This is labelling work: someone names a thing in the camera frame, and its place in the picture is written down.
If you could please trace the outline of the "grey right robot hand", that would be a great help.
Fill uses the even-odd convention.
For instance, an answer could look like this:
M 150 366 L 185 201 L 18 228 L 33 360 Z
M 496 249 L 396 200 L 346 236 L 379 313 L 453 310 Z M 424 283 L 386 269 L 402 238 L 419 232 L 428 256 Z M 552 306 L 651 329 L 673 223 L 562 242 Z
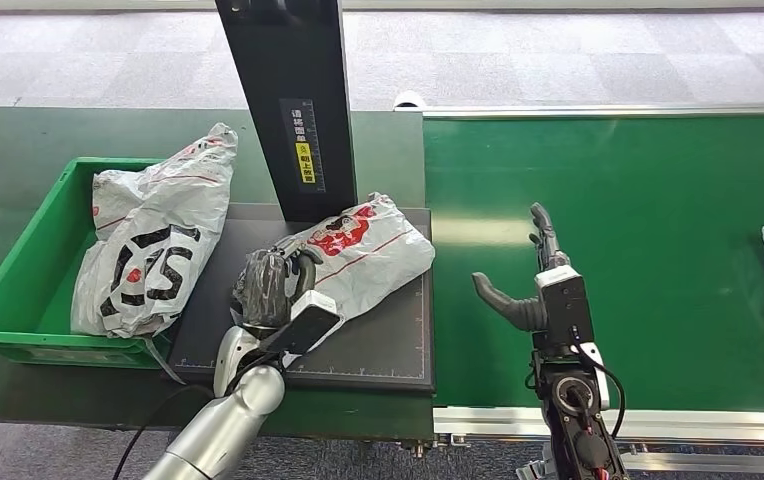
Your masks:
M 551 217 L 539 202 L 530 207 L 536 233 L 529 234 L 529 240 L 536 249 L 538 272 L 571 264 L 569 256 L 560 248 Z M 505 318 L 515 328 L 525 332 L 547 329 L 548 319 L 538 297 L 514 299 L 496 289 L 482 272 L 471 274 L 475 291 L 479 298 L 496 313 Z

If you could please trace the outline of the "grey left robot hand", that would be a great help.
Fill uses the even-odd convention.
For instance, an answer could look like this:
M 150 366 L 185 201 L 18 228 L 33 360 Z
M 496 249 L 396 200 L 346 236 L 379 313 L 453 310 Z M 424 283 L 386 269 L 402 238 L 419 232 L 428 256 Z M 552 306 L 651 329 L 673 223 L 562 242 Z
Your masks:
M 301 247 L 258 249 L 246 256 L 244 269 L 230 291 L 234 323 L 264 339 L 289 323 L 289 309 L 316 282 L 323 259 Z

